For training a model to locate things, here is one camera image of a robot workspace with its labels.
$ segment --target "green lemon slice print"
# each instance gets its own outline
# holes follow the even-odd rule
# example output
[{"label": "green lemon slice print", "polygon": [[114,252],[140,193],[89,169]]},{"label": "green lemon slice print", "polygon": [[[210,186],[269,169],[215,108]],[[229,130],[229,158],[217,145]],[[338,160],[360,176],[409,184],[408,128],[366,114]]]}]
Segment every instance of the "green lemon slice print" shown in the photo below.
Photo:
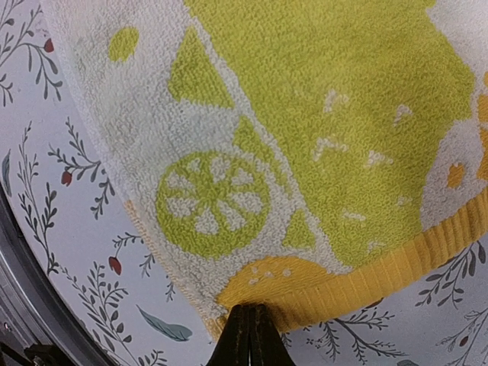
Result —
[{"label": "green lemon slice print", "polygon": [[221,152],[195,152],[162,176],[156,211],[170,242],[218,258],[258,235],[269,201],[265,175],[254,162]]}]

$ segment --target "yellow towel border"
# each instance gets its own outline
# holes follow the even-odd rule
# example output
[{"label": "yellow towel border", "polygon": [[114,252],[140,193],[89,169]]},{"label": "yellow towel border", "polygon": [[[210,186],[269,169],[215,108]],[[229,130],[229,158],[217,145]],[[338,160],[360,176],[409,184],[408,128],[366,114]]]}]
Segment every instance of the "yellow towel border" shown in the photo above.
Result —
[{"label": "yellow towel border", "polygon": [[[133,203],[126,201],[124,206],[149,250],[173,278],[171,266],[166,265],[157,245],[149,237]],[[322,284],[291,291],[280,297],[264,298],[262,302],[268,306],[275,325],[282,332],[326,321],[365,307],[417,281],[478,240],[487,230],[488,188],[485,188],[455,215],[385,253],[376,261]],[[226,317],[206,318],[202,309],[196,306],[192,294],[184,288],[180,288],[180,291],[203,317],[212,337],[218,339]],[[288,306],[278,307],[276,303],[286,303]]]}]

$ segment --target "gray frame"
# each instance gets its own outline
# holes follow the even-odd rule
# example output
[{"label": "gray frame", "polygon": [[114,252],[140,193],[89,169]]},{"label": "gray frame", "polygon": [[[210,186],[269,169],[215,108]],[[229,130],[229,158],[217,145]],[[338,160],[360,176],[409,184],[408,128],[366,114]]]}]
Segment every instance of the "gray frame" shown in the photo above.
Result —
[{"label": "gray frame", "polygon": [[77,365],[115,365],[81,327],[49,282],[1,186],[0,320],[10,326],[23,347],[34,343],[55,344]]}]

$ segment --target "towel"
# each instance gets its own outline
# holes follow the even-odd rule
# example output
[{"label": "towel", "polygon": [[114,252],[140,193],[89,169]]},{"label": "towel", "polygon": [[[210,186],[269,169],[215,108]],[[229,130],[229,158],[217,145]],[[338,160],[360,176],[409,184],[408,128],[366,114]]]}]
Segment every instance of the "towel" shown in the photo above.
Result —
[{"label": "towel", "polygon": [[485,0],[42,6],[113,186],[215,336],[238,303],[280,330],[356,310],[486,232]]}]

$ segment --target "floral wallpaper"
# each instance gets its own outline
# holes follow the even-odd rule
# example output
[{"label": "floral wallpaper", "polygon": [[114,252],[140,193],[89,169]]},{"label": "floral wallpaper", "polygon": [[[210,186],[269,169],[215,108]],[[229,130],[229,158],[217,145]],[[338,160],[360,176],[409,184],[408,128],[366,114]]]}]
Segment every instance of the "floral wallpaper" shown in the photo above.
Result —
[{"label": "floral wallpaper", "polygon": [[[128,219],[75,109],[38,0],[0,0],[0,182],[46,276],[123,366],[215,344]],[[282,334],[297,365],[461,366],[488,356],[488,237],[355,313]]]}]

